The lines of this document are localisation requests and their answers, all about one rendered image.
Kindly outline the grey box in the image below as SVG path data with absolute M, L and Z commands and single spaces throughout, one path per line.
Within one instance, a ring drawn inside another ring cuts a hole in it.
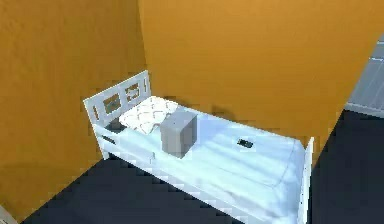
M 177 110 L 160 125 L 162 150 L 183 158 L 197 140 L 197 115 Z

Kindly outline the white patterned pillow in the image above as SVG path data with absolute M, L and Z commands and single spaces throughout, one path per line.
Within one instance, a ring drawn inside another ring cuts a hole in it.
M 135 131 L 148 135 L 156 129 L 179 104 L 161 97 L 151 96 L 119 117 L 119 122 Z

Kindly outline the white bed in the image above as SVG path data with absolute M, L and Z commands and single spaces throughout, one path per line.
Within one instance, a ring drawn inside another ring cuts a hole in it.
M 179 104 L 197 115 L 197 140 L 183 158 L 162 150 L 160 125 L 145 135 L 106 126 L 154 96 L 146 71 L 92 97 L 84 106 L 103 157 L 116 156 L 243 224 L 309 224 L 314 144 L 242 125 Z M 237 144 L 239 139 L 252 148 Z

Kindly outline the dark flat object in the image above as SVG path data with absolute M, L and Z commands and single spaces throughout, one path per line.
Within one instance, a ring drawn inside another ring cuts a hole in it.
M 106 126 L 106 129 L 114 133 L 120 133 L 125 129 L 125 126 L 118 119 L 114 119 Z

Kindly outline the grey room door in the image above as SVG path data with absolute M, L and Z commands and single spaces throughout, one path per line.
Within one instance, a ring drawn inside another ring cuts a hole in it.
M 377 40 L 344 109 L 384 118 L 384 34 Z

